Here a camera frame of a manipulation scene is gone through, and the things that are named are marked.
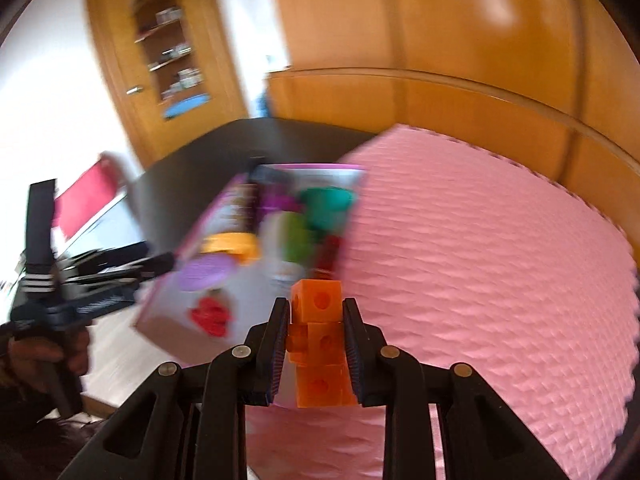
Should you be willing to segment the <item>person left hand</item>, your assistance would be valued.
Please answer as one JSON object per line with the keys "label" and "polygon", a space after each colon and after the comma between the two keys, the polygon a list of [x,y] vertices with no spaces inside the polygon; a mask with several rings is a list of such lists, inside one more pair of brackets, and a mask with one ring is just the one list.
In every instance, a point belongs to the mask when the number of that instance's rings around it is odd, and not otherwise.
{"label": "person left hand", "polygon": [[44,363],[63,363],[75,376],[84,376],[90,367],[89,344],[86,326],[67,336],[65,348],[43,337],[6,338],[1,343],[1,387],[47,393]]}

